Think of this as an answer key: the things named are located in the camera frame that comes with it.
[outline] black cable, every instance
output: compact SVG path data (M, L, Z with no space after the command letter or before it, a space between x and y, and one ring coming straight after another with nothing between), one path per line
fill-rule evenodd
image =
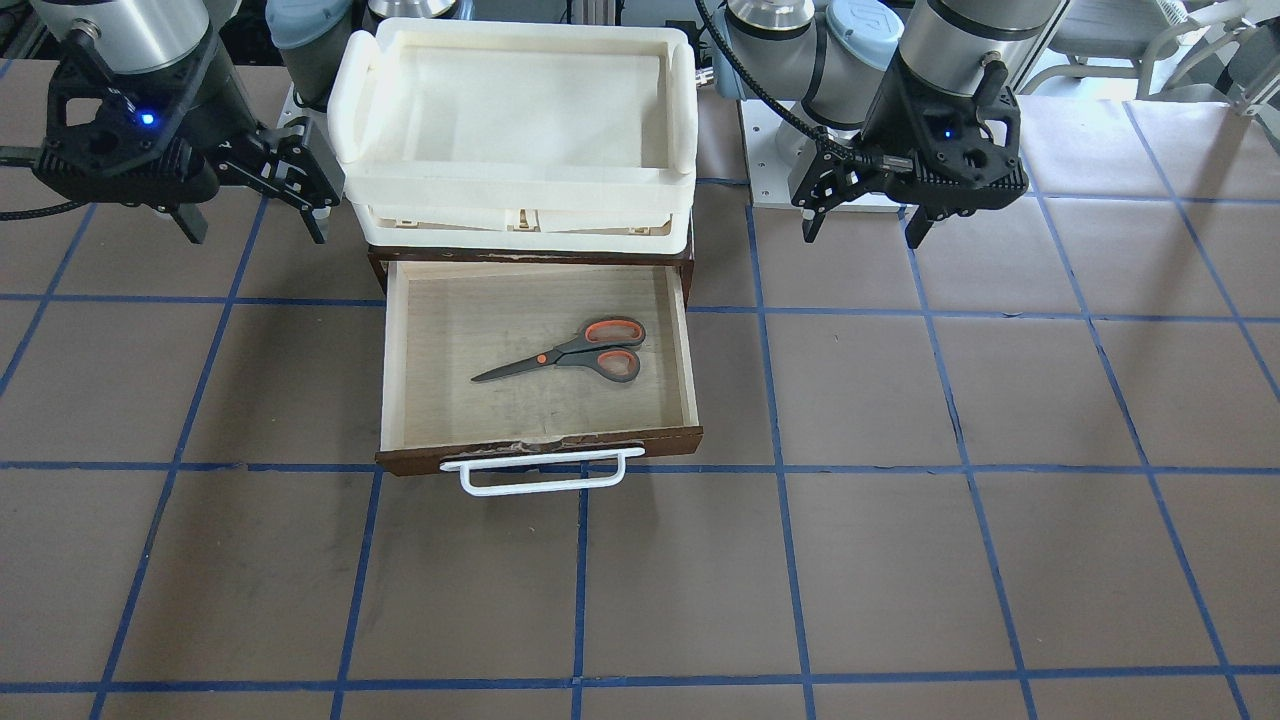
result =
M9 213L0 213L0 222L5 220L35 220L36 218L47 218L50 215L60 215L63 213L70 213L77 208L83 208L84 202L63 202L61 205L51 205L49 208L37 208L35 210L13 210Z
M724 40L723 35L721 35L719 28L716 27L716 23L712 22L712 15L710 13L707 12L707 3L704 3L704 0L694 0L694 5L698 8L698 14L701 15L703 24L705 26L707 32L710 33L712 41L714 41L719 51L724 54L724 59L728 60L730 67L733 68L733 72L742 78L742 82L745 82L746 86L751 88L751 92L754 92L756 97L763 100L764 104L771 110L777 113L777 115L783 120L786 120L787 124L804 133L805 137L818 143L818 149L822 150L823 152L829 152L844 160L863 159L858 158L859 154L852 149L833 142L831 137L827 136L826 132L804 122L803 119L800 119L799 115L788 110L785 105L782 105L781 102L774 100L773 96L765 92L764 87L762 87L760 83L756 82L754 77L751 77L751 73L748 72L746 67L742 65L742 61L739 60L737 55L733 54L733 50L730 49L728 41Z

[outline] white mounting plate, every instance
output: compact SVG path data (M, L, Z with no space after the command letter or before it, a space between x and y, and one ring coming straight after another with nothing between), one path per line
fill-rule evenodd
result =
M751 181L751 204L756 208L795 209L791 205L791 190L787 176L791 174L790 159L783 160L773 140L782 124L780 118L763 100L742 100L742 138L746 147L746 173ZM832 213L897 213L900 204L879 193L864 195L852 202L832 210Z

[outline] drawer front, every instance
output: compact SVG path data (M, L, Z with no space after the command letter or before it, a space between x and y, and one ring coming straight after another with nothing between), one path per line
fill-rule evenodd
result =
M609 382L547 368L471 378L549 350L588 320L645 325L640 374ZM456 459L644 447L684 455L701 439L682 287L671 266L390 263L378 462L397 475Z

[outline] scissor handle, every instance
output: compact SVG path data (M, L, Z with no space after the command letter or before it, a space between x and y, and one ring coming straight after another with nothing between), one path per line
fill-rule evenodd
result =
M626 347L602 347L588 352L564 355L557 365L590 368L604 379L616 383L631 382L640 374L640 356Z
M632 347L644 342L644 325L632 318L600 318L582 325L577 336L559 345L561 352L586 352L599 347Z

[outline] scissor blade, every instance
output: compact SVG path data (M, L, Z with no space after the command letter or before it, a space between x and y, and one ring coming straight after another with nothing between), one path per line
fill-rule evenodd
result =
M495 380L498 378L506 378L507 375L515 375L516 373L527 373L529 370L536 370L538 368L545 368L548 364L545 361L545 355L541 355L544 360L538 361L538 357L530 357L529 360L521 360L518 363L512 363L509 365L503 365L502 368L494 368L488 373L481 373L474 378L471 382L483 383L485 380Z

